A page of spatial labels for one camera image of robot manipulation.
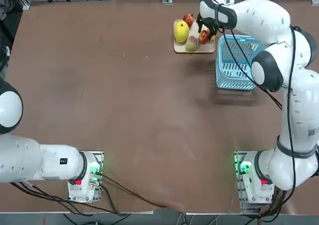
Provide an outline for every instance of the brown table surface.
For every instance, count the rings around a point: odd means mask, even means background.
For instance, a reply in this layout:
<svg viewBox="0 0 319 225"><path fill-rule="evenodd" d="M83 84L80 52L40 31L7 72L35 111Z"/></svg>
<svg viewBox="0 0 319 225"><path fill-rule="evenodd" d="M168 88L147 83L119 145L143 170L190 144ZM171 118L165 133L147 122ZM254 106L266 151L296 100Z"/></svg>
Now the brown table surface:
<svg viewBox="0 0 319 225"><path fill-rule="evenodd" d="M319 41L317 7L275 2ZM281 112L258 90L217 90L215 54L174 52L174 20L198 10L197 0L33 5L23 13L7 76L24 101L14 134L104 150L105 173L149 200L184 212L228 213L234 150L274 147ZM318 60L310 68L318 71ZM66 196L65 182L39 186ZM283 212L318 215L317 187L317 179L298 187ZM0 191L1 212L65 211L9 184ZM154 209L112 187L111 194L121 211ZM110 208L105 195L96 205ZM231 212L240 212L237 192Z"/></svg>

